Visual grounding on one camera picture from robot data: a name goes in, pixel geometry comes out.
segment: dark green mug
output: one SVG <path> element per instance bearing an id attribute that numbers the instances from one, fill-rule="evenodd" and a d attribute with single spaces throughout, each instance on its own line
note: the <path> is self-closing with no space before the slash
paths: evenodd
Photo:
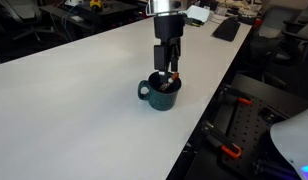
<path id="1" fill-rule="evenodd" d="M 156 110 L 167 111 L 171 109 L 176 101 L 177 93 L 182 86 L 180 79 L 175 80 L 164 92 L 159 91 L 161 87 L 160 75 L 155 72 L 150 75 L 148 81 L 143 80 L 138 85 L 138 97 L 142 100 L 148 100 L 149 104 Z M 141 89 L 147 88 L 148 92 L 142 94 Z"/>

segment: mug handle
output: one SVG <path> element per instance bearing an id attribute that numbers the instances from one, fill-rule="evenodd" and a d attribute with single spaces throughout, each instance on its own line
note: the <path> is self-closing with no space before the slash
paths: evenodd
<path id="1" fill-rule="evenodd" d="M 143 87 L 146 87 L 148 89 L 148 92 L 146 94 L 142 94 L 141 93 L 141 89 Z M 139 84 L 138 84 L 138 90 L 137 90 L 137 94 L 138 94 L 138 97 L 142 100 L 148 100 L 149 98 L 149 95 L 150 95 L 150 88 L 149 88 L 149 84 L 148 84 L 148 81 L 141 81 Z"/>

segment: mug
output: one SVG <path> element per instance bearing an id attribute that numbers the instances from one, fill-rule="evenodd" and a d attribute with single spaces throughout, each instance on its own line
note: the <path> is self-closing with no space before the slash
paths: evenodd
<path id="1" fill-rule="evenodd" d="M 143 80 L 138 85 L 138 97 L 141 100 L 147 100 L 152 108 L 159 111 L 167 111 L 171 109 L 176 101 L 177 93 L 182 86 L 181 80 L 176 79 L 164 92 L 159 91 L 162 83 L 160 82 L 160 75 L 155 72 L 150 75 L 148 81 Z M 148 92 L 142 94 L 141 89 L 147 88 Z"/>

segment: white table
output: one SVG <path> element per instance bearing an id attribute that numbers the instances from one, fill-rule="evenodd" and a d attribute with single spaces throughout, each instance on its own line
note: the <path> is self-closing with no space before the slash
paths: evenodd
<path id="1" fill-rule="evenodd" d="M 244 41 L 185 27 L 173 109 L 137 97 L 153 19 L 0 65 L 0 179 L 165 179 Z"/>

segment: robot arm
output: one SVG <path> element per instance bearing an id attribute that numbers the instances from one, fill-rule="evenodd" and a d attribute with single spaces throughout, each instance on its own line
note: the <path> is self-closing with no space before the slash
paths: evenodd
<path id="1" fill-rule="evenodd" d="M 185 21 L 178 12 L 187 9 L 187 0 L 149 0 L 148 15 L 154 17 L 155 37 L 161 40 L 154 46 L 154 69 L 159 71 L 161 82 L 167 82 L 167 72 L 178 71 L 181 56 L 181 37 Z"/>

